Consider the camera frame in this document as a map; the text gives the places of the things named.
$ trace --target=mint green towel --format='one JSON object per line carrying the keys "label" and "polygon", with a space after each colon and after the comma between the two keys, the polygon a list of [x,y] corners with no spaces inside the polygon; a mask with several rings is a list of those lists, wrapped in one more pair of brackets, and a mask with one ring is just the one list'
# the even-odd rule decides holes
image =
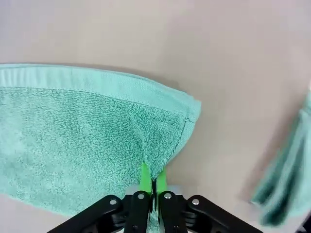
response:
{"label": "mint green towel", "polygon": [[311,209],[311,93],[252,202],[262,208],[261,224],[272,227]]}
{"label": "mint green towel", "polygon": [[136,75],[0,65],[0,192],[74,215],[153,178],[191,136],[201,104]]}

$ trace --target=table surface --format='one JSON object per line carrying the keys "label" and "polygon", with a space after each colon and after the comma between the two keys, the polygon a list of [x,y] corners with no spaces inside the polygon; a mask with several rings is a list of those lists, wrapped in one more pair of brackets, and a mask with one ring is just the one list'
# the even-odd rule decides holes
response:
{"label": "table surface", "polygon": [[[125,71],[201,100],[168,182],[259,227],[247,200],[308,90],[310,22],[308,0],[2,0],[0,63]],[[3,232],[65,219],[4,195],[0,206]],[[261,229],[293,233],[303,218]]]}

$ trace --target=towel fold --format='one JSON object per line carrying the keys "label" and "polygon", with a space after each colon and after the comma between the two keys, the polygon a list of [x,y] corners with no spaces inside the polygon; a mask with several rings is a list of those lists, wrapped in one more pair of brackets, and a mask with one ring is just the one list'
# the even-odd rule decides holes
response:
{"label": "towel fold", "polygon": [[311,93],[252,202],[262,208],[261,224],[272,227],[311,209]]}
{"label": "towel fold", "polygon": [[67,216],[153,178],[183,148],[200,102],[136,75],[0,65],[0,192]]}

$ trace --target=teal towel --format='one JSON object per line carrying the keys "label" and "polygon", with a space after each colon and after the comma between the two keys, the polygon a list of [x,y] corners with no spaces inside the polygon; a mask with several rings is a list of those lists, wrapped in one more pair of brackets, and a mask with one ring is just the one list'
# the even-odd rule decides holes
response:
{"label": "teal towel", "polygon": [[311,93],[252,202],[262,208],[261,224],[272,227],[311,209]]}
{"label": "teal towel", "polygon": [[67,216],[153,178],[191,136],[201,104],[132,74],[0,65],[0,192]]}

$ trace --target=towel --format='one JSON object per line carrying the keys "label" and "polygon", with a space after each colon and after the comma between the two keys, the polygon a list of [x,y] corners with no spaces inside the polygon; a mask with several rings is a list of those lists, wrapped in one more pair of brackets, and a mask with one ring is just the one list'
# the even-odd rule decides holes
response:
{"label": "towel", "polygon": [[81,67],[0,65],[0,192],[72,216],[156,178],[201,103],[149,79]]}
{"label": "towel", "polygon": [[251,201],[262,208],[260,223],[271,227],[311,209],[311,93]]}

